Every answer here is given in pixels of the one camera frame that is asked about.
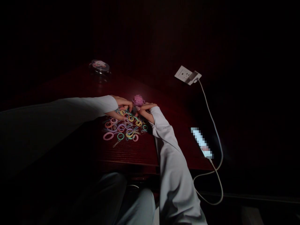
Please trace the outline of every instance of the wooden table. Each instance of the wooden table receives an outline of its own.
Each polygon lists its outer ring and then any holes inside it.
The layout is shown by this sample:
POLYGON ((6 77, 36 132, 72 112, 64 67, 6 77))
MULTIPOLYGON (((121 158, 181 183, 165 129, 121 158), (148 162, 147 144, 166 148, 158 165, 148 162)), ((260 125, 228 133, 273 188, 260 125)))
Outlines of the wooden table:
MULTIPOLYGON (((181 102, 176 101, 149 86, 138 82, 121 72, 112 71, 109 83, 94 82, 88 71, 88 65, 82 65, 71 72, 46 82, 22 95, 17 95, 2 104, 1 110, 32 104, 46 103, 60 98, 99 97, 118 95, 131 100, 140 94, 147 102, 156 103, 166 119, 173 126, 179 146, 186 158, 189 169, 213 170, 208 160, 201 153, 198 144, 190 133, 190 127, 198 127, 195 115, 191 115, 181 102)), ((95 161, 142 165, 154 169, 159 167, 154 137, 145 134, 137 142, 122 141, 116 147, 116 137, 104 141, 102 119, 97 119, 85 126, 86 136, 93 140, 90 157, 95 161)))

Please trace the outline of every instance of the jar lid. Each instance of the jar lid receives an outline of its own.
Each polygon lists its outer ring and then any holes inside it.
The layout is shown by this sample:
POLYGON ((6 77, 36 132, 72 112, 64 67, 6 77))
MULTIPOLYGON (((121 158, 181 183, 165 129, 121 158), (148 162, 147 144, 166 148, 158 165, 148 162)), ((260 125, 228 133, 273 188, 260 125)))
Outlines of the jar lid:
POLYGON ((109 65, 101 60, 92 60, 92 66, 99 71, 109 71, 109 65))

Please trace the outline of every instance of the white sleeve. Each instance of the white sleeve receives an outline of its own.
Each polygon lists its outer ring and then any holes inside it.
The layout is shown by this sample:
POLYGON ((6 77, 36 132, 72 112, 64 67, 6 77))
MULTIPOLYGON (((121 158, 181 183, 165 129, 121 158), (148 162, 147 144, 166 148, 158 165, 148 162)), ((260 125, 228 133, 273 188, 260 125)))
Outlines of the white sleeve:
POLYGON ((43 156, 84 122, 114 111, 107 95, 65 98, 0 112, 0 149, 6 176, 12 177, 43 156))
POLYGON ((185 157, 172 126, 158 106, 150 109, 160 161, 160 220, 162 224, 207 224, 185 157))

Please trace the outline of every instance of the pixelated screen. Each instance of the pixelated screen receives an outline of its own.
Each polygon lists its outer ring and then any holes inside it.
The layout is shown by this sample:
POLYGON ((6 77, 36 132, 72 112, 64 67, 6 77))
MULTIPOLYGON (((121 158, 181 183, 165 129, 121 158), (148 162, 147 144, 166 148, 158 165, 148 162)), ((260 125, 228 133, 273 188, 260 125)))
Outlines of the pixelated screen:
POLYGON ((204 140, 204 136, 201 134, 201 131, 198 127, 191 127, 191 133, 195 137, 197 143, 199 144, 199 147, 201 148, 203 155, 206 158, 213 159, 213 152, 208 147, 208 144, 204 140))

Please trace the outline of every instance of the glass jar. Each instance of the glass jar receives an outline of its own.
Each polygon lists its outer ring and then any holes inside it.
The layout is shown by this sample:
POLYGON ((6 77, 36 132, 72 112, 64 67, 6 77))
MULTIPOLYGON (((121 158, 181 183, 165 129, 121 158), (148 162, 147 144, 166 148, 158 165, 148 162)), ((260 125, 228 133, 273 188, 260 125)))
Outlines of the glass jar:
POLYGON ((98 83, 106 83, 110 80, 111 72, 109 70, 109 65, 101 60, 92 60, 88 66, 90 70, 90 75, 93 80, 98 83))

